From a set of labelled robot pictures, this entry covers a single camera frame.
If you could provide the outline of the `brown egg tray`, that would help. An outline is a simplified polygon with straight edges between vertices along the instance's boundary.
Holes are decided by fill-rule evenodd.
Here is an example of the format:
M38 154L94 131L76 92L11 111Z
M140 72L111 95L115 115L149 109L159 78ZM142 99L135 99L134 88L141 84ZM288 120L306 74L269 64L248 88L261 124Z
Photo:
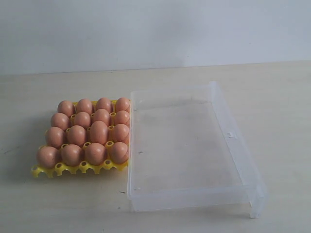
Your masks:
M119 112L119 111L126 111L126 112L130 112L130 100L128 98L119 98L116 101L115 104L115 111Z
M87 112L79 112L73 117L73 125L79 125L85 129L91 126L91 117Z
M130 125L130 114L125 110L120 110L116 112L114 116L114 124L124 124L126 126Z
M93 113L93 104L89 99L81 99L76 104L76 112L86 112L89 115Z
M110 125L110 113L105 109L98 109L93 115L93 122L102 121L106 124L106 126Z
M71 101L63 100L58 104L57 111L70 117L75 114L75 106Z
M95 105L95 109L105 109L106 111L111 113L113 111L113 104L108 98L100 98Z
M55 113L51 117L51 126L58 127L65 131L66 129L71 127L70 118L63 113Z

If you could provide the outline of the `brown egg box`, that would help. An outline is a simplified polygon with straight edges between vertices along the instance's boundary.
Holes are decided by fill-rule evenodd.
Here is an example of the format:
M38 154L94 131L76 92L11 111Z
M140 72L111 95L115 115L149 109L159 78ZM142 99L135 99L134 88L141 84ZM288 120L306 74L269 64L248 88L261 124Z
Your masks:
M83 160L84 151L75 144L68 144L61 149L62 162L68 166L77 166Z
M110 158L115 164L123 164L128 160L128 146L123 142L116 142L110 149Z
M79 125L74 125L66 129L66 136L69 144L75 144L80 147L83 146L87 139L86 130Z

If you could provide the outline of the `brown egg column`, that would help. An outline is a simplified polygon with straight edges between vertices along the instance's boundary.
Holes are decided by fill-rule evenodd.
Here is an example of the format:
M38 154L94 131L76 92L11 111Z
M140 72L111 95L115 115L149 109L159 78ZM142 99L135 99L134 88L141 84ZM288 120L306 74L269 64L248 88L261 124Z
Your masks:
M36 160L40 167L54 168L57 163L61 162L61 154L54 147L44 146L38 150Z
M60 147L66 142L66 134L59 127L50 127L45 133L45 140L47 146L60 149Z

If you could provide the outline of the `brown egg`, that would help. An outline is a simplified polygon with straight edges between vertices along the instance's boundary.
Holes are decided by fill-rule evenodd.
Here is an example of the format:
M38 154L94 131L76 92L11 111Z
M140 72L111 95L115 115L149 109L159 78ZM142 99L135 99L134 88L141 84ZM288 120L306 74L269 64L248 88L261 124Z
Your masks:
M113 128L112 137L114 142L129 143L129 127L125 124L117 124Z
M104 145L108 141L108 127L102 121L94 121L90 127L90 141Z
M107 159L107 150L102 144L91 143L85 149L85 159L92 165L100 165Z

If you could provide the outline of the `clear plastic container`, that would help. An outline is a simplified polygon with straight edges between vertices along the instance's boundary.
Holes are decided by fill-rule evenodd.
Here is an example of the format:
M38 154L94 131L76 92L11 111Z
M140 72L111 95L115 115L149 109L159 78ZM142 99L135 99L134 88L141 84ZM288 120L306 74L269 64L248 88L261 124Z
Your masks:
M131 93L127 196L134 211L249 203L267 189L216 82Z

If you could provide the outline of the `yellow plastic egg tray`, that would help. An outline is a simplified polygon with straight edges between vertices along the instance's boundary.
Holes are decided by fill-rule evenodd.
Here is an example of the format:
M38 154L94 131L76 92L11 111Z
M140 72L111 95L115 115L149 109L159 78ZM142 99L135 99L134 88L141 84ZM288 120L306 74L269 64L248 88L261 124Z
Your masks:
M87 146L89 146L92 142L90 141L90 127L88 127L86 130L86 135L87 135L87 139L86 139L86 142L83 144L83 146L81 147L84 151L84 157L83 157L83 160L80 162L79 165L77 166L68 166L66 165L65 163L62 162L59 162L55 165L54 168L44 168L44 167L40 167L38 162L35 166L32 167L31 169L31 173L34 177L38 177L38 175L40 173L44 173L46 174L48 177L53 177L54 175L57 175L57 176L61 176L63 174L63 171L68 171L70 174L75 174L77 171L81 171L82 173L86 173L89 169L93 170L94 173L96 174L99 174L100 171L102 169L106 169L106 170L109 170L109 169L112 169L112 168L116 168L118 170L123 170L126 166L128 166L128 160L123 163L123 164L115 164L111 158L110 158L110 149L111 147L113 146L114 142L113 141L113 137L112 137L112 131L113 131L113 128L115 127L115 124L114 124L114 116L116 114L116 111L115 111L115 104L116 104L116 101L117 100L111 100L112 104L113 104L113 111L110 113L110 118L111 118L111 121L110 121L110 125L108 126L108 141L103 145L106 150L107 150L107 159L100 165L92 165L90 164L89 162L86 161L85 159L85 149ZM91 125L93 124L93 115L94 113L96 112L96 109L95 109L95 105L97 103L97 101L91 101L92 104L93 104L93 113L90 115L91 117ZM69 118L70 118L70 121L71 121L71 127L74 126L73 125L73 117L74 115L71 115ZM60 149L58 149L60 152L61 152L61 149L68 145L69 143L67 142L67 138L66 138L66 142L60 147Z

